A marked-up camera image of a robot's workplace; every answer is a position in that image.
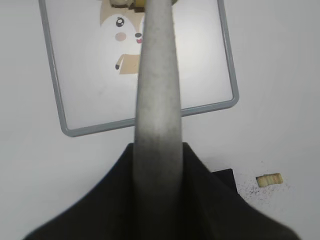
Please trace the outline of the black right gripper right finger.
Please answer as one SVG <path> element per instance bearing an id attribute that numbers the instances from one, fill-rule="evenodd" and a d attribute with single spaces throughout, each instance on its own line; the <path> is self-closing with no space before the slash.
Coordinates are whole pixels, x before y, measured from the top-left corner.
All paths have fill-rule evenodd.
<path id="1" fill-rule="evenodd" d="M 163 144 L 161 165 L 178 177 L 171 224 L 161 240 L 297 240 L 289 227 L 251 207 L 230 182 L 211 173 L 187 143 Z"/>

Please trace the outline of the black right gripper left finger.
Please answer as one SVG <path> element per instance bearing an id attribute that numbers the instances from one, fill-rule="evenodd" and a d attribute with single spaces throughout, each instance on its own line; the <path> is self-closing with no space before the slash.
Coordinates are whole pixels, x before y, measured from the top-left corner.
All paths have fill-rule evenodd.
<path id="1" fill-rule="evenodd" d="M 104 178 L 27 240 L 158 240 L 160 187 L 152 166 L 158 151 L 129 144 Z"/>

